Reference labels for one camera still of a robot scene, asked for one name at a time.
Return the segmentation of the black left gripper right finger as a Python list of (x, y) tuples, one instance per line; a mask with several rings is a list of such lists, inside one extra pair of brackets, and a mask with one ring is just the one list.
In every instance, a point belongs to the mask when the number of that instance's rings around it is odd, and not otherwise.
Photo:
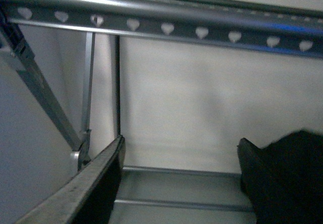
[(264, 148), (242, 138), (237, 152), (257, 223), (322, 223), (322, 135), (300, 130)]

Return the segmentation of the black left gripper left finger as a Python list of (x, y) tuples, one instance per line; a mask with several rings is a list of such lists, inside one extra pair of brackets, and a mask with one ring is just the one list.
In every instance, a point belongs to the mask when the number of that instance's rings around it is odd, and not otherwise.
[(122, 178), (125, 138), (119, 135), (65, 186), (18, 223), (108, 223)]

